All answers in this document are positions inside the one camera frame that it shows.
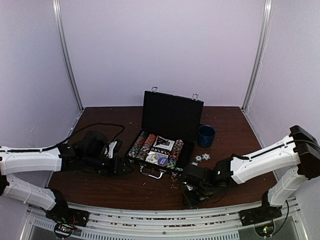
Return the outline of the clear round dealer button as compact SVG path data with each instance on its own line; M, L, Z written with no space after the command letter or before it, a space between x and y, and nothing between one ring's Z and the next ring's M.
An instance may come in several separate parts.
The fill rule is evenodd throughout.
M145 159L146 162L157 164L158 163L158 156L156 153L149 153Z

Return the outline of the brown poker chip roll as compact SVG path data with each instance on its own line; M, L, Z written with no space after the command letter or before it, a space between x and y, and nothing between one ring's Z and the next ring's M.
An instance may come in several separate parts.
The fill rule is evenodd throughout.
M147 139L144 142L144 145L152 146L156 139L156 136L154 134L149 134Z

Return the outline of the dark blue mug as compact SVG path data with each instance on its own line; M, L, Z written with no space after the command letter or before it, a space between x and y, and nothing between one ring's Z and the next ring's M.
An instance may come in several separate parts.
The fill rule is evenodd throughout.
M197 144L201 148L210 148L213 144L216 130L210 125L201 125L198 129Z

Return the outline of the black poker case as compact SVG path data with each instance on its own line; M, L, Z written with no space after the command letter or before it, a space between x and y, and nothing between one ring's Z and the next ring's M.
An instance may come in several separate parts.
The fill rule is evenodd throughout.
M140 167L141 174L145 173L145 169L156 170L161 175L168 174L176 176L182 171L176 171L175 168L184 169L190 162L191 155L195 148L202 117L204 103L199 100L199 95L193 93L192 97L187 98L178 95L172 95L157 92L156 87L150 91L144 92L141 127L135 140L126 153L126 158L130 163ZM161 136L168 140L182 140L183 148L174 169L168 166L159 166L133 157L127 156L141 132L153 134L156 137ZM168 156L171 151L162 150L150 146L150 152L157 152Z

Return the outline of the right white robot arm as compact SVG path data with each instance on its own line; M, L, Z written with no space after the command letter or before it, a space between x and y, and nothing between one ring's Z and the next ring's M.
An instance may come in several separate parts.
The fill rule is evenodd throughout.
M232 154L210 169L190 164L181 174L187 189L182 203L191 209L212 195L225 193L260 175L289 167L281 180L266 191L256 210L259 220L268 220L305 181L320 175L320 145L299 125L280 141L246 155Z

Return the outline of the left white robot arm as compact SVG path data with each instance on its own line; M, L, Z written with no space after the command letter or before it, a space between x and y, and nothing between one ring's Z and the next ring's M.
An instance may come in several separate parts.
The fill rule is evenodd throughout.
M102 146L62 144L36 149L2 147L0 195L37 206L61 222L67 222L72 218L72 211L61 192L41 188L15 177L15 174L90 170L101 176L113 177L132 173L126 159L113 153L116 149L114 142Z

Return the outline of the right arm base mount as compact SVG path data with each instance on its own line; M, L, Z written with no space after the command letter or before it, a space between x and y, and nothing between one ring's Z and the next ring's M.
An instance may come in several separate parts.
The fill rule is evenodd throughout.
M282 207L259 206L255 208L241 210L239 218L242 226L255 225L271 221L282 216Z

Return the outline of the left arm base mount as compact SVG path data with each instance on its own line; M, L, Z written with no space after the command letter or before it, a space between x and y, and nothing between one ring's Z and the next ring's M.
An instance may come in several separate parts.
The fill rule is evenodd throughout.
M56 223L86 227L90 213L85 210L70 208L68 205L56 204L51 210L45 210L46 217Z

